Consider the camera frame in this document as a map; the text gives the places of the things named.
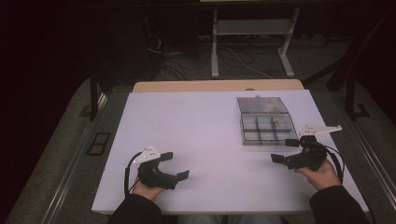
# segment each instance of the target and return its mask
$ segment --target black sleeve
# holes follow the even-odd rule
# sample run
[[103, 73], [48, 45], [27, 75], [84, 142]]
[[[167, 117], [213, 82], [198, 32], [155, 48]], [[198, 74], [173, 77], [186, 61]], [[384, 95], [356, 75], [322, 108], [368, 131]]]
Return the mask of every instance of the black sleeve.
[[317, 224], [370, 223], [358, 202], [343, 186], [318, 191], [309, 201]]
[[157, 224], [161, 223], [161, 213], [161, 209], [153, 201], [137, 194], [130, 194], [107, 224]]

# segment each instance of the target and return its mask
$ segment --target metal frame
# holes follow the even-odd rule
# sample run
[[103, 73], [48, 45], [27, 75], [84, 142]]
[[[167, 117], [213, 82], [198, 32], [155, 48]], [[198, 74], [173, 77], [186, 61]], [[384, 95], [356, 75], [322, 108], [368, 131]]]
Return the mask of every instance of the metal frame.
[[[294, 77], [288, 56], [286, 55], [297, 22], [300, 8], [293, 10], [291, 19], [285, 20], [252, 20], [252, 21], [218, 21], [218, 12], [213, 13], [213, 37], [212, 37], [212, 78], [219, 78], [219, 61], [217, 55], [218, 35], [286, 35], [281, 48], [277, 50], [280, 61], [283, 64], [287, 77]], [[280, 24], [288, 25], [282, 29]]]

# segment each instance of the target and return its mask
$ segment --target white tabletop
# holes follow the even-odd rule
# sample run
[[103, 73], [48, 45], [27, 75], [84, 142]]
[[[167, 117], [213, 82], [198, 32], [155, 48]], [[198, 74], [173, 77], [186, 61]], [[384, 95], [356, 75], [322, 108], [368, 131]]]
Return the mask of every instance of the white tabletop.
[[[134, 154], [153, 144], [174, 158], [160, 170], [190, 177], [156, 201], [164, 214], [301, 212], [316, 190], [305, 177], [271, 162], [271, 153], [291, 155], [297, 147], [243, 146], [237, 97], [280, 97], [296, 131], [325, 126], [309, 91], [132, 92], [111, 148], [92, 211], [111, 214], [124, 199], [124, 169]], [[318, 141], [335, 147], [327, 133]], [[131, 167], [130, 186], [138, 165]], [[348, 169], [344, 186], [368, 211]]]

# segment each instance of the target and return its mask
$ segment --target person's right hand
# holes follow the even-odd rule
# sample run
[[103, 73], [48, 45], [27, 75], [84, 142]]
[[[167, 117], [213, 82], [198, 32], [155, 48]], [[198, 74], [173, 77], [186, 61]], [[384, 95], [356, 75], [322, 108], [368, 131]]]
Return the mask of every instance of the person's right hand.
[[132, 194], [138, 194], [152, 201], [155, 201], [157, 196], [165, 190], [157, 187], [148, 187], [147, 185], [143, 184], [138, 177], [136, 178], [135, 183], [136, 184], [134, 185]]
[[327, 159], [317, 171], [312, 171], [308, 167], [303, 167], [296, 169], [296, 172], [305, 175], [308, 182], [317, 190], [341, 185], [334, 167]]

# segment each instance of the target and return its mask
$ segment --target clear plastic box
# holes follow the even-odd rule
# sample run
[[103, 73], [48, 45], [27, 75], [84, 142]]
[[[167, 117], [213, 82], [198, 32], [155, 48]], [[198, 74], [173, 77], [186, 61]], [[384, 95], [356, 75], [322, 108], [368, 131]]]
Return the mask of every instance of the clear plastic box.
[[284, 146], [298, 139], [288, 109], [279, 97], [237, 97], [244, 146]]

